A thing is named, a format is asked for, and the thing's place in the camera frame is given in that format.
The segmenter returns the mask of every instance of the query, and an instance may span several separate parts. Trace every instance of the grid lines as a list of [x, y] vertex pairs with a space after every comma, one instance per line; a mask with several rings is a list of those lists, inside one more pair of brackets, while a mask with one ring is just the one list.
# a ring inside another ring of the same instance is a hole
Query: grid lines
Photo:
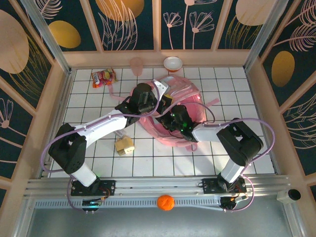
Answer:
[[[96, 117], [110, 112], [118, 101], [113, 100], [106, 87], [92, 88], [91, 72], [99, 70], [77, 70], [67, 104], [64, 123], [71, 126], [89, 122]], [[141, 82], [159, 79], [168, 75], [164, 68], [145, 68], [139, 77], [132, 75], [130, 69], [115, 69], [118, 82], [114, 83], [114, 93], [126, 97], [131, 89]], [[253, 97], [243, 72], [243, 68], [205, 68], [185, 67], [169, 75], [185, 76], [201, 91], [204, 103], [219, 98], [220, 103], [211, 107], [216, 122], [226, 122], [234, 117], [257, 118]], [[265, 143], [259, 123], [246, 122]], [[227, 163], [229, 157], [219, 142], [201, 142], [196, 152], [188, 152], [186, 148], [174, 147], [164, 149], [139, 124], [125, 129], [135, 145], [132, 154], [119, 156], [115, 150], [116, 135], [109, 134], [92, 144], [87, 151], [86, 162], [100, 177], [132, 177], [132, 176], [187, 176], [218, 174]], [[56, 162], [52, 169], [60, 168]], [[275, 173], [270, 156], [266, 155], [247, 169], [246, 173]], [[67, 177], [64, 172], [52, 173], [50, 177]]]

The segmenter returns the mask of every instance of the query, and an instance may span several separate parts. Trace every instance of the black mounting bracket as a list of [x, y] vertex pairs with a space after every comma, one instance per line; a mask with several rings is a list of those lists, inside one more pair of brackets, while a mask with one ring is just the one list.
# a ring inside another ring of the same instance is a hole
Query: black mounting bracket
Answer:
[[73, 181], [71, 188], [71, 196], [114, 196], [115, 180], [100, 180], [97, 189], [91, 190], [79, 181]]
[[239, 194], [247, 192], [245, 180], [241, 177], [238, 178], [235, 187], [228, 192], [218, 185], [218, 178], [202, 179], [199, 187], [203, 188], [204, 194]]

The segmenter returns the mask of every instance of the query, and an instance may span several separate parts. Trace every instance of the plastic cup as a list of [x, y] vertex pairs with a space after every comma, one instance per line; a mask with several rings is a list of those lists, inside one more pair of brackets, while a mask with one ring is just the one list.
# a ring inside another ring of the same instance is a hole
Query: plastic cup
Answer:
[[132, 58], [129, 65], [135, 76], [139, 77], [143, 73], [143, 60], [141, 58]]

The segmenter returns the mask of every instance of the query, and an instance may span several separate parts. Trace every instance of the small bowl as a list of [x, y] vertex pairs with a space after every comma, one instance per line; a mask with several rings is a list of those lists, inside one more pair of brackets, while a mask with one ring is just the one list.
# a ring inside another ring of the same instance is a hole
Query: small bowl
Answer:
[[178, 57], [167, 57], [163, 65], [169, 72], [175, 73], [182, 68], [182, 61]]

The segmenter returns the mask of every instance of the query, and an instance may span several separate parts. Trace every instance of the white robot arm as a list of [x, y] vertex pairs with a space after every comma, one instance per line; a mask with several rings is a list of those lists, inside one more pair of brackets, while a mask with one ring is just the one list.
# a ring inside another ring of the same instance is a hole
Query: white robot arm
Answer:
[[[157, 92], [152, 92], [148, 84], [140, 83], [134, 89], [132, 96], [128, 97], [129, 100], [123, 101], [109, 114], [84, 125], [61, 126], [57, 136], [80, 128], [88, 128], [56, 141], [50, 147], [49, 154], [67, 174], [74, 176], [82, 185], [93, 190], [97, 189], [99, 179], [84, 162], [86, 148], [105, 135], [124, 129], [139, 119], [128, 115], [148, 113], [157, 103], [159, 103], [157, 112], [160, 114], [168, 108], [171, 101], [169, 97], [164, 96], [168, 91], [168, 85], [156, 80], [154, 83], [159, 90], [159, 98]], [[193, 122], [184, 105], [174, 106], [157, 120], [169, 131], [180, 131], [187, 141], [220, 141], [223, 144], [230, 160], [218, 176], [218, 185], [226, 191], [234, 186], [243, 168], [263, 146], [260, 138], [245, 123], [236, 122], [225, 127], [213, 127]]]

